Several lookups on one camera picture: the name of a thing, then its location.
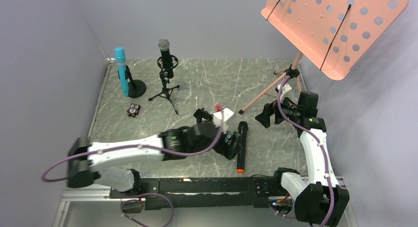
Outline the black microphone orange end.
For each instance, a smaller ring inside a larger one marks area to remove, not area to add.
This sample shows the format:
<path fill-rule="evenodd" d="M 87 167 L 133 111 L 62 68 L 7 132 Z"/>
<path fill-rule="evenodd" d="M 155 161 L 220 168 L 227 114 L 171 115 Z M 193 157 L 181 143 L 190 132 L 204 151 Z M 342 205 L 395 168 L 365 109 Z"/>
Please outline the black microphone orange end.
<path fill-rule="evenodd" d="M 246 138 L 248 132 L 248 124 L 245 121 L 241 121 L 238 125 L 239 139 L 237 146 L 239 152 L 237 153 L 237 173 L 243 174 L 245 172 L 245 151 L 246 151 Z"/>

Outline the black round-base mic stand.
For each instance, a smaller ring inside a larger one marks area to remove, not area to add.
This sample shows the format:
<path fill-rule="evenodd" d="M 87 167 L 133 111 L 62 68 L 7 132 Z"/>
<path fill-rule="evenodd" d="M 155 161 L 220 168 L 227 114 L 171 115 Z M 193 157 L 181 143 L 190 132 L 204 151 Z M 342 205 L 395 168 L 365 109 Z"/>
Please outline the black round-base mic stand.
<path fill-rule="evenodd" d="M 146 84 L 139 79 L 133 79 L 130 68 L 126 65 L 126 80 L 128 82 L 128 97 L 138 98 L 146 92 Z"/>

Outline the black microphone silver head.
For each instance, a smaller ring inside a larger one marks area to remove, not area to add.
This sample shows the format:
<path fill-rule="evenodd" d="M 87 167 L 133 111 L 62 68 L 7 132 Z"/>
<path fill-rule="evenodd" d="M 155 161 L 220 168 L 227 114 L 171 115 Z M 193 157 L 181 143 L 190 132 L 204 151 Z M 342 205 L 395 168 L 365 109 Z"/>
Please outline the black microphone silver head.
<path fill-rule="evenodd" d="M 174 77 L 174 63 L 169 51 L 170 43 L 166 38 L 161 38 L 158 41 L 158 47 L 161 52 L 162 69 L 167 73 L 167 78 L 171 79 Z"/>

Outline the blue toy microphone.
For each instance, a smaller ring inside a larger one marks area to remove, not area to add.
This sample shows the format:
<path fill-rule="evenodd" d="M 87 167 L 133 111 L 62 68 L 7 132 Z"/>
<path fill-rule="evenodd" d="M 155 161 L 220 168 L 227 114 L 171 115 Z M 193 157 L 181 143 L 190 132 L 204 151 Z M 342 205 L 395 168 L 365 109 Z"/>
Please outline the blue toy microphone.
<path fill-rule="evenodd" d="M 122 47 L 114 49 L 114 56 L 118 66 L 118 76 L 121 83 L 121 88 L 125 97 L 129 95 L 128 77 L 126 73 L 126 55 Z"/>

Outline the black round-base phone stand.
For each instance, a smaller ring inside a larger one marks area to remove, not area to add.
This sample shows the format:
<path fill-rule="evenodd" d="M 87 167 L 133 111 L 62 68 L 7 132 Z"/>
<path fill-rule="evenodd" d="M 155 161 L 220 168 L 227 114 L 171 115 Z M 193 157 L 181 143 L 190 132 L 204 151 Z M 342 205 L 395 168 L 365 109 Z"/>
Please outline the black round-base phone stand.
<path fill-rule="evenodd" d="M 196 123 L 212 121 L 213 119 L 213 115 L 206 111 L 205 108 L 196 109 L 196 111 L 193 113 L 193 116 L 196 119 Z"/>

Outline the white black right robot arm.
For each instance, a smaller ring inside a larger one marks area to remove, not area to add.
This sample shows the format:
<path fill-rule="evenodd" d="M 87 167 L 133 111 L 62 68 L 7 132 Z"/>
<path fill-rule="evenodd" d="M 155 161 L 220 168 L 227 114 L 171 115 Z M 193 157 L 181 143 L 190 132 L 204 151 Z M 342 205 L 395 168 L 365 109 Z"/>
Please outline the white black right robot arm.
<path fill-rule="evenodd" d="M 304 181 L 298 171 L 278 168 L 274 173 L 278 184 L 293 199 L 295 218 L 300 222 L 335 227 L 349 201 L 349 192 L 341 188 L 330 162 L 326 145 L 326 125 L 317 117 L 318 95 L 303 91 L 297 103 L 284 98 L 264 105 L 255 119 L 265 128 L 287 121 L 297 130 L 306 156 L 308 179 Z"/>

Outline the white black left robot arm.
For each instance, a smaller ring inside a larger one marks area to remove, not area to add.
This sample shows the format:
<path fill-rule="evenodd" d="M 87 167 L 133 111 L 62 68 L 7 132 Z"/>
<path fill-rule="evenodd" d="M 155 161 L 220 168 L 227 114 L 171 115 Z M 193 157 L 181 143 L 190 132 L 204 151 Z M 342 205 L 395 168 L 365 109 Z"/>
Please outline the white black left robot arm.
<path fill-rule="evenodd" d="M 91 143 L 77 138 L 68 152 L 67 186 L 75 189 L 99 184 L 120 192 L 139 190 L 139 171 L 122 170 L 118 165 L 140 160 L 180 160 L 210 150 L 231 160 L 241 151 L 238 139 L 235 132 L 219 132 L 211 121 L 124 142 Z"/>

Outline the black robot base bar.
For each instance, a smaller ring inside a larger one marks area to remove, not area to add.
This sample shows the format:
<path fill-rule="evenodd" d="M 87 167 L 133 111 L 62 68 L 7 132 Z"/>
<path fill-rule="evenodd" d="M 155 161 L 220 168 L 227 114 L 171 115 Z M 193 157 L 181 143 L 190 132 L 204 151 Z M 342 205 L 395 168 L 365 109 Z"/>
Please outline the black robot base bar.
<path fill-rule="evenodd" d="M 144 178 L 137 194 L 149 193 L 146 210 L 175 208 L 252 206 L 268 208 L 270 201 L 287 195 L 278 180 L 268 176 L 234 178 Z"/>

